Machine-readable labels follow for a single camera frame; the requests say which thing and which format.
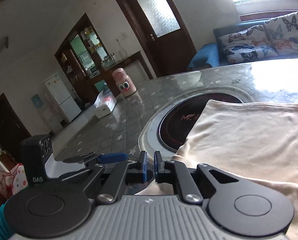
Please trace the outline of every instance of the refrigerator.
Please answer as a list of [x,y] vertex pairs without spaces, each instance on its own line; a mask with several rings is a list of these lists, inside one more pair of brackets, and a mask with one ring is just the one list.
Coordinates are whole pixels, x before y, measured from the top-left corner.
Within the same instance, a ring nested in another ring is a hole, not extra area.
[[56,73],[50,77],[45,81],[45,85],[55,99],[55,102],[57,102],[57,107],[64,120],[68,123],[72,122],[72,120],[81,113],[81,110],[59,75]]

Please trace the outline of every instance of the pink cartoon container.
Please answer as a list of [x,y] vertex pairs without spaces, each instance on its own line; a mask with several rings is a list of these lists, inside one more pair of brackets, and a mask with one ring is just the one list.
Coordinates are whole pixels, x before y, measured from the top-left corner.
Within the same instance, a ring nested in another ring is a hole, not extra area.
[[113,71],[112,77],[124,97],[128,97],[137,91],[131,78],[126,74],[123,68],[117,68]]

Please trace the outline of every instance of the butterfly print pillow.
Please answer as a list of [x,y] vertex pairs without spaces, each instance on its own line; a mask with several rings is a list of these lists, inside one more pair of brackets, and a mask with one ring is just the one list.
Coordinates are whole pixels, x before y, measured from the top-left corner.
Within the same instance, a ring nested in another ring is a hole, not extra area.
[[298,53],[298,12],[269,19],[264,26],[277,53]]
[[230,64],[253,62],[278,55],[269,45],[262,25],[221,36],[219,43]]

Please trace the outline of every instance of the beige cloth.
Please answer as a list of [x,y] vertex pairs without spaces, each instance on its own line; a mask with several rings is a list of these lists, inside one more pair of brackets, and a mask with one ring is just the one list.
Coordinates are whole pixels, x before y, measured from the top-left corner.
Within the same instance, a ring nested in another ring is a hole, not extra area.
[[[298,240],[298,104],[209,100],[172,159],[189,168],[207,163],[282,192],[295,207],[287,236]],[[140,192],[171,193],[155,182]]]

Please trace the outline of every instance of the sofa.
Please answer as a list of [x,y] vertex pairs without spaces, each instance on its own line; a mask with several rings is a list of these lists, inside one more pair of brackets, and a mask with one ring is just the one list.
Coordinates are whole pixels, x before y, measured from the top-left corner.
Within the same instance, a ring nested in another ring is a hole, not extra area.
[[[255,25],[264,25],[265,21],[267,21],[267,19],[242,22],[239,24],[214,29],[213,33],[217,43],[209,43],[204,45],[193,57],[187,70],[194,71],[194,70],[200,70],[204,68],[230,65],[226,55],[223,53],[223,50],[221,49],[219,37],[227,34],[231,34],[231,33],[241,32]],[[268,31],[266,28],[264,28],[264,31],[267,37],[269,37]],[[286,59],[286,58],[298,58],[298,53],[292,53],[292,54],[286,54],[286,55],[279,54],[276,57],[263,58],[260,60]]]

